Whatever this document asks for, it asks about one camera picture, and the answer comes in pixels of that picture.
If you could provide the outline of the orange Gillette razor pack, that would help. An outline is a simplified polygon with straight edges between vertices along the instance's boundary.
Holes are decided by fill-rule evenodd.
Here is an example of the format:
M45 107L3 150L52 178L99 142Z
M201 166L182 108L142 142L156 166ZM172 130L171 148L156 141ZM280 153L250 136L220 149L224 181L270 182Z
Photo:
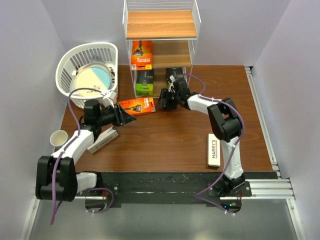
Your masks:
M151 70L152 60L153 42L151 40L133 40L130 54L131 70Z
M118 102L122 109L132 115L146 115L156 111L154 99L152 97L135 98Z

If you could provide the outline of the green black razor box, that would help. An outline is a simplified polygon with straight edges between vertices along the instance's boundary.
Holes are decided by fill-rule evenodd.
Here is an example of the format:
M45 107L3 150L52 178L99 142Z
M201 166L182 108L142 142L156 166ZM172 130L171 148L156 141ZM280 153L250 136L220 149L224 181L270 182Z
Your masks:
M166 68L165 69L165 75L166 75L166 80L167 80L167 87L169 88L171 85L171 79L170 76L176 76L180 79L186 79L184 75L185 68L184 67L172 67L172 68Z
M154 95L154 70L138 70L135 92L139 97Z

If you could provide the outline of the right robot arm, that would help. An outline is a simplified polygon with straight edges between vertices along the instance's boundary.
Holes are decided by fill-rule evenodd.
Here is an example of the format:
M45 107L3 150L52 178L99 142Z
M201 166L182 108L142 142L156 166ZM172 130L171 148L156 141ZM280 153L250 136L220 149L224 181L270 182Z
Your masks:
M220 141L224 161L221 176L210 187L220 188L227 196L235 196L246 180L240 154L245 124L234 102L231 98L215 99L192 93L183 78L170 76L168 82L169 87L161 90L156 106L168 110L181 106L208 115L212 132Z

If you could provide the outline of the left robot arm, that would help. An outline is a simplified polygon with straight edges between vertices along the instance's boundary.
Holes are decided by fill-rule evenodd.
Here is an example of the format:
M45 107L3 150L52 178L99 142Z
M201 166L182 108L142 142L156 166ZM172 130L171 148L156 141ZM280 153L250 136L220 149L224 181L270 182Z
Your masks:
M75 165L83 153L98 139L103 126L125 126L136 118L119 104L100 108L96 99L84 105L83 123L79 123L70 140L50 156L37 162L35 196L39 200L71 202L82 191L99 196L104 190L98 171L76 172Z

